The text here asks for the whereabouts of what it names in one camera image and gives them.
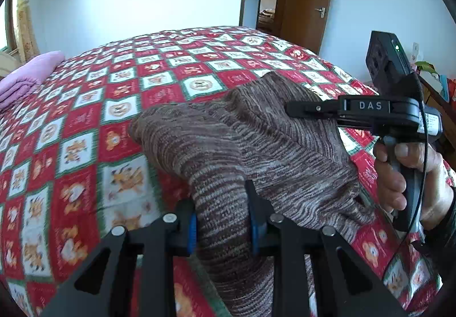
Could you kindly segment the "person's right hand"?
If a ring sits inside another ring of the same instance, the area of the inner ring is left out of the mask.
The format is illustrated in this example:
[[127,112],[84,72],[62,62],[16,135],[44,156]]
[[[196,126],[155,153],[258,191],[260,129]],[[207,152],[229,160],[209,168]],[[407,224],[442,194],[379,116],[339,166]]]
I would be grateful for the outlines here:
[[[382,209],[388,213],[404,210],[407,204],[405,178],[388,163],[387,148],[382,143],[376,143],[373,153],[377,196]],[[454,199],[454,191],[446,182],[443,157],[424,143],[400,143],[395,147],[395,155],[404,166],[426,173],[420,223],[430,231],[441,223]]]

